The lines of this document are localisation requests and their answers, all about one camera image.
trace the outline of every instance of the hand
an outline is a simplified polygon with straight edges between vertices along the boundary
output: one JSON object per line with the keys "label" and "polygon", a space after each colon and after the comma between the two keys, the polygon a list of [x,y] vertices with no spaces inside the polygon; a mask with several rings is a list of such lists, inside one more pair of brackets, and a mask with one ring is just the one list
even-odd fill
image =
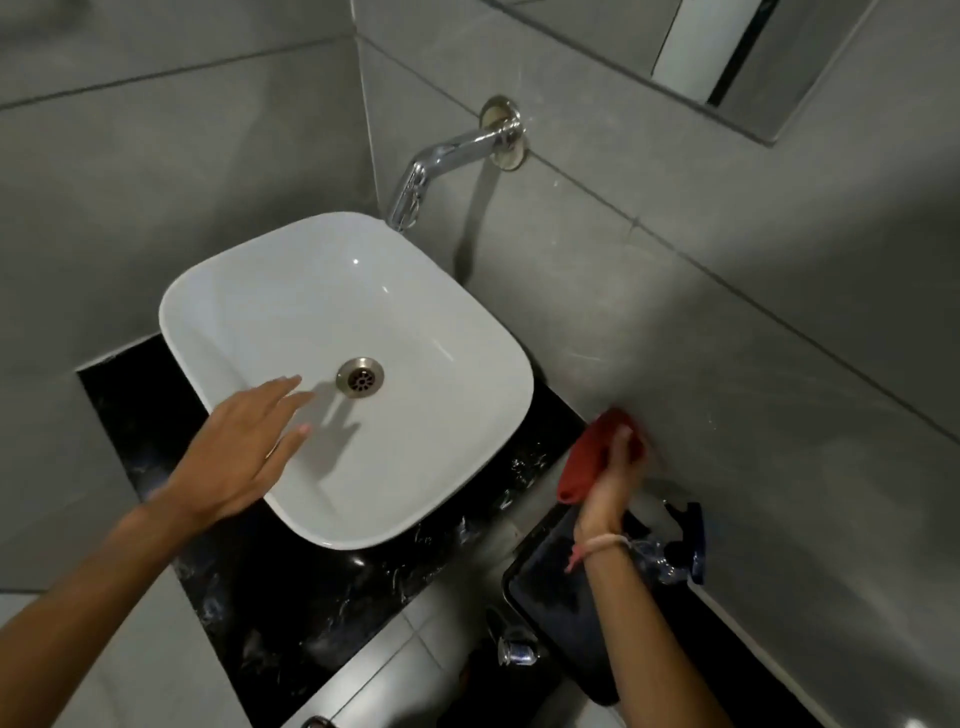
{"label": "hand", "polygon": [[643,456],[630,462],[633,434],[629,427],[622,425],[613,435],[607,469],[600,473],[580,507],[580,516],[573,529],[573,538],[578,544],[607,533],[620,533],[623,529],[623,514],[630,502],[630,494],[643,480],[650,451],[647,443],[643,443]]}
{"label": "hand", "polygon": [[201,531],[263,497],[310,434],[310,425],[300,425],[280,437],[313,399],[312,392],[290,394],[298,384],[299,376],[273,379],[214,407],[151,502]]}

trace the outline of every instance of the vessel sink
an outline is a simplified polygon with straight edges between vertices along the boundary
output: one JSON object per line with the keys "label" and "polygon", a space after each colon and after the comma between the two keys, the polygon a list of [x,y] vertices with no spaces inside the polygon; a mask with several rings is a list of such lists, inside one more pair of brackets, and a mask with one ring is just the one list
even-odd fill
{"label": "vessel sink", "polygon": [[318,215],[205,260],[159,318],[208,411],[278,376],[316,393],[291,425],[313,433],[265,499],[330,548],[417,523],[503,446],[533,396],[510,333],[367,215]]}

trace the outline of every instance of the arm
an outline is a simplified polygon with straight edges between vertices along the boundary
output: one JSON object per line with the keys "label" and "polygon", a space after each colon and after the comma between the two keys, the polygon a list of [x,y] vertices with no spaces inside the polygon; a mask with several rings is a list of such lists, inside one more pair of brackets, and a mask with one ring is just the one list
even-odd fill
{"label": "arm", "polygon": [[109,639],[181,547],[279,479],[309,427],[280,437],[312,397],[298,376],[218,405],[169,481],[72,573],[0,629],[0,728],[51,725]]}
{"label": "arm", "polygon": [[[629,462],[631,432],[611,445],[610,465],[590,490],[574,538],[583,544],[620,533],[644,461]],[[732,728],[704,679],[687,659],[629,554],[611,546],[584,560],[610,655],[620,705],[631,728]]]}

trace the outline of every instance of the wrist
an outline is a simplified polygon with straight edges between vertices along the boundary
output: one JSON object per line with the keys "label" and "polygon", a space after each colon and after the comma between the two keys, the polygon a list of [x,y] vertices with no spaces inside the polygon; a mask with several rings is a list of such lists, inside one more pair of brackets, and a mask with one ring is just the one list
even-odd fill
{"label": "wrist", "polygon": [[149,518],[172,534],[190,539],[205,531],[212,520],[182,496],[183,484],[171,479],[144,503]]}
{"label": "wrist", "polygon": [[582,544],[598,536],[613,534],[615,536],[623,533],[623,517],[614,518],[607,516],[603,518],[579,519],[573,530],[573,539],[578,544]]}

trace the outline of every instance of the mirror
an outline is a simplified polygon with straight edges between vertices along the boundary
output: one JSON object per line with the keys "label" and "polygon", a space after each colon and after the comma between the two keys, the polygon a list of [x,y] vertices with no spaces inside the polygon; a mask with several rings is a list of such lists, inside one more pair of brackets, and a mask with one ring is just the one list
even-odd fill
{"label": "mirror", "polygon": [[486,0],[764,143],[875,0]]}

